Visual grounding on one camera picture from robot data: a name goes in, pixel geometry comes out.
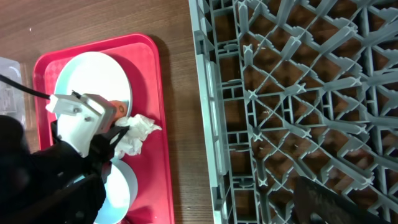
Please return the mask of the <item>light blue bowl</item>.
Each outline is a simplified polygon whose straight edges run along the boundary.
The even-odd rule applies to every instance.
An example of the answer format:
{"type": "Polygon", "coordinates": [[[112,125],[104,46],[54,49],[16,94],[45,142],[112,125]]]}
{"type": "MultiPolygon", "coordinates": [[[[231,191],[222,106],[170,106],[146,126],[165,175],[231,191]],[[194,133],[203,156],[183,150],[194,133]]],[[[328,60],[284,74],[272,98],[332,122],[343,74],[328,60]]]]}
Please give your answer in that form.
{"type": "Polygon", "coordinates": [[[119,223],[137,197],[137,177],[132,168],[119,159],[112,159],[111,162],[111,173],[104,184],[106,198],[94,220],[95,224],[119,223]]]}

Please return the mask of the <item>orange carrot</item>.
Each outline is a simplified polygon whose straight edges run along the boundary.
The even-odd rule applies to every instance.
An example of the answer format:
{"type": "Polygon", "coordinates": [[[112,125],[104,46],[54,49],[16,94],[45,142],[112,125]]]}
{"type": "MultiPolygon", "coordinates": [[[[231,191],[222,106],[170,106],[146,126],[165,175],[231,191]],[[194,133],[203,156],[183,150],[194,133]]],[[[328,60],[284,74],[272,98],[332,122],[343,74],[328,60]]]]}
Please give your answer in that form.
{"type": "Polygon", "coordinates": [[[127,104],[122,101],[110,101],[110,103],[116,108],[116,114],[114,116],[114,121],[127,116],[127,104]]]}

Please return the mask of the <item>white tissue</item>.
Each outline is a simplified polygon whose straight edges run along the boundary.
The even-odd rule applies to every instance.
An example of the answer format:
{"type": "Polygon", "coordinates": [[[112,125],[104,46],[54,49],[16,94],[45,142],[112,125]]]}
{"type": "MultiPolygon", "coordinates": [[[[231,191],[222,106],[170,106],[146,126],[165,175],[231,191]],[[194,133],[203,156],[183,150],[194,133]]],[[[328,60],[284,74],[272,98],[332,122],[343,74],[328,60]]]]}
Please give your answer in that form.
{"type": "Polygon", "coordinates": [[[141,114],[136,114],[133,117],[122,117],[115,122],[115,125],[129,128],[115,147],[114,157],[117,159],[122,159],[126,154],[129,156],[139,155],[142,151],[143,142],[148,135],[156,130],[162,130],[153,119],[141,114]]]}

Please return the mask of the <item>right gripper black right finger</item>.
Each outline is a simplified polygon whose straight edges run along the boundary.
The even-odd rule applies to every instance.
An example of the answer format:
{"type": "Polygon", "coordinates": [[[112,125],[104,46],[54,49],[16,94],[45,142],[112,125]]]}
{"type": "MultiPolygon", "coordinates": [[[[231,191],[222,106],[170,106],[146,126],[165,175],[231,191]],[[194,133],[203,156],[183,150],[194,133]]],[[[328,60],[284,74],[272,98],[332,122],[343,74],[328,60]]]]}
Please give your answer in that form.
{"type": "Polygon", "coordinates": [[[306,177],[296,179],[293,201],[299,223],[378,224],[386,222],[306,177]]]}

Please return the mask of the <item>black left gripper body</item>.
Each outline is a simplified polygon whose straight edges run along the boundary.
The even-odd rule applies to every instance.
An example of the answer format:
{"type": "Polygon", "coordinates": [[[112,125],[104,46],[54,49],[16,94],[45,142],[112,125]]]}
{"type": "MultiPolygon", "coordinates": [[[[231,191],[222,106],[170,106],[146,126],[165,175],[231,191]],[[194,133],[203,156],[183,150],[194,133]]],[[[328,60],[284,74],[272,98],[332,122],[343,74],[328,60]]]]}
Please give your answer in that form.
{"type": "Polygon", "coordinates": [[[1,121],[1,223],[19,223],[21,211],[89,175],[104,183],[109,165],[94,158],[93,140],[85,158],[63,141],[31,153],[21,123],[1,121]]]}

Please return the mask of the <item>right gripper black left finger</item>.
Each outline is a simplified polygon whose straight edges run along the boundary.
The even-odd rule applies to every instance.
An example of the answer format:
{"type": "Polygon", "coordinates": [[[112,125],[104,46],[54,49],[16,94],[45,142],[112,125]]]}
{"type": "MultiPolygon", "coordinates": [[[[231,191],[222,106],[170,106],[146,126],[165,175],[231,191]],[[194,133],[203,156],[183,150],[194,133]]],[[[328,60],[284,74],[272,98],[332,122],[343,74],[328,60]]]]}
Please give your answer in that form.
{"type": "Polygon", "coordinates": [[[105,200],[104,183],[89,175],[18,214],[19,223],[93,223],[105,200]]]}

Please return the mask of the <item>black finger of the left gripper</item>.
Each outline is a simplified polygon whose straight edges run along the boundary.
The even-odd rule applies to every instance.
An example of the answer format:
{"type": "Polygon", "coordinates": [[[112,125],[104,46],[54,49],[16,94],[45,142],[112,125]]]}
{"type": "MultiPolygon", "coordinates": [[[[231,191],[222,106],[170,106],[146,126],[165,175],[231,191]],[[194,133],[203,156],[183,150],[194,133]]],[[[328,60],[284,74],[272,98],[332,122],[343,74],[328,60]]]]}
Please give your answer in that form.
{"type": "Polygon", "coordinates": [[[113,126],[107,133],[93,137],[93,156],[101,162],[110,161],[114,157],[115,148],[129,131],[129,126],[113,126]]]}

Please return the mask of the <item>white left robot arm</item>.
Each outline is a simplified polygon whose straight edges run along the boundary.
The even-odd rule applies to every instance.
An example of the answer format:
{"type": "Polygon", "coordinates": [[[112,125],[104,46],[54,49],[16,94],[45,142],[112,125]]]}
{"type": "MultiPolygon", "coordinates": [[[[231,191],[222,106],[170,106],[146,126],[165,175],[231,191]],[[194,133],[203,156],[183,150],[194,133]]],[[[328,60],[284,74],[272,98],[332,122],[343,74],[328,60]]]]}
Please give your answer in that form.
{"type": "Polygon", "coordinates": [[[21,123],[1,116],[1,223],[93,223],[114,148],[127,131],[113,126],[94,136],[87,157],[59,137],[31,153],[21,123]]]}

